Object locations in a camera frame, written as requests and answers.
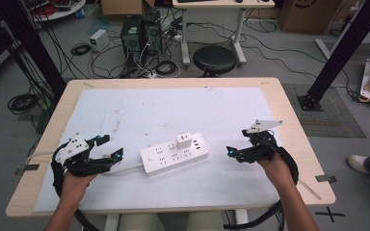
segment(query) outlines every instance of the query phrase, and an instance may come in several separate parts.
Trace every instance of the electrical outlet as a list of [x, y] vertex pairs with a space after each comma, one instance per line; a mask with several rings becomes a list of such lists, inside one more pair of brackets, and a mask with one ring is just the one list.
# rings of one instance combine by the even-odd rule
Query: electrical outlet
[[168, 141], [141, 150], [145, 172], [155, 175], [208, 157], [208, 148], [200, 133], [185, 133]]
[[84, 138], [81, 135], [76, 134], [76, 136], [68, 142], [67, 146], [58, 152], [56, 161], [65, 161], [70, 157], [86, 151], [87, 149], [89, 149], [89, 145], [86, 143]]

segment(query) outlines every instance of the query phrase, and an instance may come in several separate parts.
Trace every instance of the hand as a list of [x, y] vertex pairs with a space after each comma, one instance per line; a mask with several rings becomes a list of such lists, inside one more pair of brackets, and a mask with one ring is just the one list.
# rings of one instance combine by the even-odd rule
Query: hand
[[290, 169], [278, 153], [275, 153], [271, 161], [261, 160], [257, 162], [264, 168], [267, 177], [278, 191], [285, 187], [294, 187]]
[[86, 188], [97, 175], [86, 177], [65, 174], [62, 194], [55, 213], [46, 225], [46, 231], [69, 230], [74, 212], [79, 208], [80, 201], [86, 193]]
[[70, 172], [67, 172], [63, 182], [59, 207], [75, 211], [86, 193], [87, 186], [96, 176], [97, 175], [79, 177], [73, 176]]

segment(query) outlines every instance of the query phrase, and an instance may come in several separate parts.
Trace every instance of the shoe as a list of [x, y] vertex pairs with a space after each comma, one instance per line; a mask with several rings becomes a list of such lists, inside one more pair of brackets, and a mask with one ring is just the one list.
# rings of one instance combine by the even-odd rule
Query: shoe
[[365, 173], [370, 174], [370, 172], [363, 166], [363, 163], [367, 157], [358, 156], [358, 155], [351, 155], [347, 158], [347, 163], [353, 169]]

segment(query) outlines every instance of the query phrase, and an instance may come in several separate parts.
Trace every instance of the extension cord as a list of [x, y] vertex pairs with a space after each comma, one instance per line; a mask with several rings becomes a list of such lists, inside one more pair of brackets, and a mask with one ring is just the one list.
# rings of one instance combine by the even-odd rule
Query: extension cord
[[168, 141], [141, 150], [145, 172], [155, 175], [208, 157], [208, 148], [200, 133], [185, 133]]

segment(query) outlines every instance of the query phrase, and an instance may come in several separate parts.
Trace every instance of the stool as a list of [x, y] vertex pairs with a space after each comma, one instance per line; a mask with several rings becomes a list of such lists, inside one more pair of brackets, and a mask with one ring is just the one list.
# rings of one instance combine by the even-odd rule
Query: stool
[[204, 71], [203, 77], [218, 77], [236, 66], [236, 56], [221, 46], [204, 46], [194, 54], [194, 64]]

